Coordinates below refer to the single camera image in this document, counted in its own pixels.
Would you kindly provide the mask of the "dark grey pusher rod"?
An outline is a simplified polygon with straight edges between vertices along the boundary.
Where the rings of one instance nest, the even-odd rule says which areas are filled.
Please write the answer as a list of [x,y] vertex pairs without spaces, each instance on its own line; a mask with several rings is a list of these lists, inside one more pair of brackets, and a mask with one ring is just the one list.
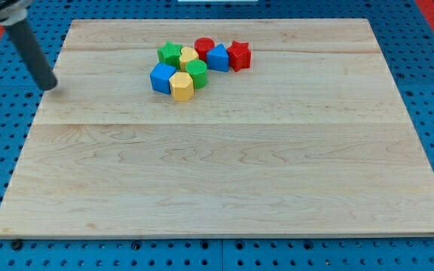
[[37,87],[43,91],[56,87],[57,77],[27,19],[5,26],[4,29]]

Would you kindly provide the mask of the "grey robot end mount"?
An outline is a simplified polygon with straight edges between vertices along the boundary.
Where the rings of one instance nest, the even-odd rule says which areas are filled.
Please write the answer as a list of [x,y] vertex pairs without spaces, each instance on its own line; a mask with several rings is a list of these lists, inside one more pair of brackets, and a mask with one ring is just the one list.
[[0,0],[0,26],[12,26],[27,17],[33,0]]

